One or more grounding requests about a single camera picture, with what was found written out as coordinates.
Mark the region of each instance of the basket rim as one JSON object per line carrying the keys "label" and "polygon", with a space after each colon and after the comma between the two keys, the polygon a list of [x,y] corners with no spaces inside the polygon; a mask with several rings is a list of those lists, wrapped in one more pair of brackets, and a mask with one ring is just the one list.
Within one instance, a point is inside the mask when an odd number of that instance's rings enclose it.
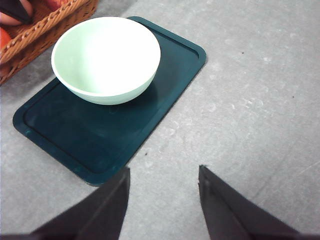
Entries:
{"label": "basket rim", "polygon": [[43,19],[36,22],[31,27],[27,28],[15,38],[11,39],[6,46],[0,50],[0,65],[5,64],[12,59],[17,53],[19,53],[24,47],[31,44],[39,36],[48,32],[51,28],[57,25],[65,17],[72,14],[83,4],[90,0],[70,0],[64,3],[56,11],[51,12]]}

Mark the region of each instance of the tray rim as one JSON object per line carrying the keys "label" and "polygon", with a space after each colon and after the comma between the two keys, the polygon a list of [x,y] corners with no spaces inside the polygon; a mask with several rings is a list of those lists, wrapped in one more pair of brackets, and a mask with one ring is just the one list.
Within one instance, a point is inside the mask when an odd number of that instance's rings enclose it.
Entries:
{"label": "tray rim", "polygon": [[169,103],[169,108],[166,107],[160,107],[158,111],[153,115],[153,117],[150,119],[149,123],[142,129],[142,131],[139,133],[137,138],[142,137],[143,142],[139,144],[138,147],[135,147],[134,144],[129,144],[127,146],[127,150],[124,151],[122,154],[119,155],[119,159],[122,158],[122,155],[125,154],[125,152],[132,152],[129,151],[130,149],[133,149],[133,153],[131,154],[130,158],[126,161],[123,161],[121,164],[119,164],[121,167],[113,167],[112,169],[109,169],[103,173],[94,173],[87,169],[85,166],[80,164],[77,159],[74,157],[68,155],[65,151],[61,150],[58,146],[56,146],[52,141],[49,141],[45,136],[41,135],[38,131],[33,129],[32,127],[28,126],[25,123],[24,115],[27,112],[27,110],[32,107],[34,104],[36,104],[39,100],[41,100],[46,94],[48,94],[51,90],[53,90],[57,85],[60,84],[60,81],[55,77],[52,81],[50,81],[45,87],[43,87],[40,91],[38,91],[34,96],[32,96],[28,101],[26,101],[21,107],[18,108],[18,110],[15,112],[12,122],[13,126],[25,137],[27,137],[29,140],[31,140],[33,143],[35,143],[37,146],[39,146],[43,151],[47,152],[51,157],[56,159],[60,164],[64,165],[67,169],[69,169],[71,172],[73,172],[76,176],[81,178],[83,181],[85,181],[87,184],[92,186],[100,186],[105,181],[107,181],[111,176],[113,176],[117,171],[120,170],[123,166],[125,166],[130,159],[136,154],[136,152],[141,148],[141,146],[144,144],[144,142],[148,139],[148,137],[152,134],[153,130],[157,127],[157,125],[162,121],[162,119],[166,116],[166,113],[173,107],[175,102],[180,98],[180,96],[183,94],[185,89],[188,87],[188,85],[192,82],[192,80],[196,77],[197,73],[201,70],[202,66],[206,62],[206,52],[205,50],[200,47],[199,45],[167,30],[162,28],[159,25],[156,25],[145,18],[139,17],[139,16],[131,16],[128,17],[128,19],[131,19],[133,21],[136,21],[142,25],[145,25],[148,28],[151,28],[155,30],[156,32],[169,37],[170,39],[178,42],[179,44],[182,44],[197,54],[198,60],[195,64],[192,65],[192,67],[189,69],[189,71],[186,72],[186,75],[192,76],[192,79],[190,82],[182,87],[182,92],[179,94],[178,97],[172,97],[169,96],[166,100],[167,103]]}

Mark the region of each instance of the bowl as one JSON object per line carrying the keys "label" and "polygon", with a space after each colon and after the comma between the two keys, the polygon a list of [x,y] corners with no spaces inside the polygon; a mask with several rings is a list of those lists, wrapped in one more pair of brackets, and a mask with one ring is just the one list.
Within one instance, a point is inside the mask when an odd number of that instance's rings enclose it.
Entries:
{"label": "bowl", "polygon": [[53,48],[51,65],[60,82],[78,97],[116,105],[147,89],[160,56],[156,37],[142,24],[99,17],[66,31]]}

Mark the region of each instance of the concrete floor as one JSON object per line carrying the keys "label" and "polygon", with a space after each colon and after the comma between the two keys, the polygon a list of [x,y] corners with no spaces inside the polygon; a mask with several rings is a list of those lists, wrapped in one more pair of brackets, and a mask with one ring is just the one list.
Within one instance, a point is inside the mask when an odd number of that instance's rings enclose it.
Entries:
{"label": "concrete floor", "polygon": [[[208,240],[200,164],[285,223],[320,234],[319,13],[317,0],[100,0],[93,17],[141,16],[207,53],[129,163],[121,240]],[[12,125],[53,79],[51,51],[1,87],[3,234],[28,233],[95,189]]]}

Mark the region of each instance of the dark green tray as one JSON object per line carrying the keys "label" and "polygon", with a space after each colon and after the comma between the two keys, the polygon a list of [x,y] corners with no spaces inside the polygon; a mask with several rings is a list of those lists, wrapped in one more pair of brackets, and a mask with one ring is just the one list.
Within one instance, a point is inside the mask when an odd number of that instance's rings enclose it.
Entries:
{"label": "dark green tray", "polygon": [[57,78],[13,117],[15,128],[91,185],[101,185],[135,154],[206,60],[198,45],[141,17],[160,48],[160,64],[148,89],[120,105],[87,102]]}

